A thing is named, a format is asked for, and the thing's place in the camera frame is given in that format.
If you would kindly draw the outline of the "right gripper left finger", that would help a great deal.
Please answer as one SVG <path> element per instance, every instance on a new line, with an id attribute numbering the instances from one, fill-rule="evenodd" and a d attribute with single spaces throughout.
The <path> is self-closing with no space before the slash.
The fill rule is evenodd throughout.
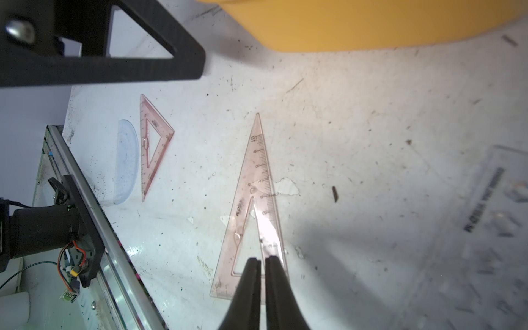
<path id="1" fill-rule="evenodd" d="M 260 312 L 261 261 L 249 258 L 219 329 L 259 329 Z"/>

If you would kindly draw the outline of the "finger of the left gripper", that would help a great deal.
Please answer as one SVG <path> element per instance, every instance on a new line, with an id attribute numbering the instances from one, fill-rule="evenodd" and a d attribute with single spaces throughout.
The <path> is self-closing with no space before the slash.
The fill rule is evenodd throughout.
<path id="1" fill-rule="evenodd" d="M 121 9 L 170 55 L 112 58 Z M 159 1 L 2 1 L 1 86 L 197 80 L 206 52 Z"/>

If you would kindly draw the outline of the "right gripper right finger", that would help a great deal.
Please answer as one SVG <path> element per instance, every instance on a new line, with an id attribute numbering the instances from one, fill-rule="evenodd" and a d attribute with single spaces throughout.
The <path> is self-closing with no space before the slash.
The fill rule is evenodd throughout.
<path id="1" fill-rule="evenodd" d="M 268 329 L 309 329 L 277 256 L 265 260 L 265 303 Z"/>

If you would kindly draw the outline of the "tall pink set square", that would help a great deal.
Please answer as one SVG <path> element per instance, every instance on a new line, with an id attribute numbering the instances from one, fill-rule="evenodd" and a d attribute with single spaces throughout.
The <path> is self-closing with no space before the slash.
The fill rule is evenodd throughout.
<path id="1" fill-rule="evenodd" d="M 281 223 L 276 206 L 272 172 L 259 114 L 250 132 L 235 197 L 222 242 L 210 296 L 231 300 L 239 284 L 241 273 L 236 271 L 241 257 L 243 240 L 251 218 L 258 232 L 260 257 L 278 257 L 284 271 L 288 271 Z"/>

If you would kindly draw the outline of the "yellow plastic storage box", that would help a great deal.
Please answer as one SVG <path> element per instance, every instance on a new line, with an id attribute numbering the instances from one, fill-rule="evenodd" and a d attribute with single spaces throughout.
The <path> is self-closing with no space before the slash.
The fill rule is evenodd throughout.
<path id="1" fill-rule="evenodd" d="M 474 37 L 527 15 L 526 1 L 218 1 L 278 52 L 434 45 Z"/>

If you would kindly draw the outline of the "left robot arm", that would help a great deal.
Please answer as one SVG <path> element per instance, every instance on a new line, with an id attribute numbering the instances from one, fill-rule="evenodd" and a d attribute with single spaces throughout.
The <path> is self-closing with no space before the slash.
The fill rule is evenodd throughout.
<path id="1" fill-rule="evenodd" d="M 124 11 L 168 53 L 167 59 L 112 58 L 114 9 Z M 206 53 L 158 1 L 2 1 L 1 86 L 186 81 L 202 76 Z M 1 201 L 1 266 L 62 248 L 95 228 L 70 179 L 65 200 L 48 207 Z"/>

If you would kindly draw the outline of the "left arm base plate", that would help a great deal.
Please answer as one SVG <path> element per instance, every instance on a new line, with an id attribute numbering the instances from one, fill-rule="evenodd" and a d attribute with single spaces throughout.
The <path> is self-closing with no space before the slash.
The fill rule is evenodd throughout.
<path id="1" fill-rule="evenodd" d="M 81 286 L 88 288 L 100 270 L 105 246 L 74 178 L 52 177 L 48 183 L 55 193 L 51 211 L 53 234 L 57 241 L 69 244 L 79 254 L 74 266 L 80 270 Z"/>

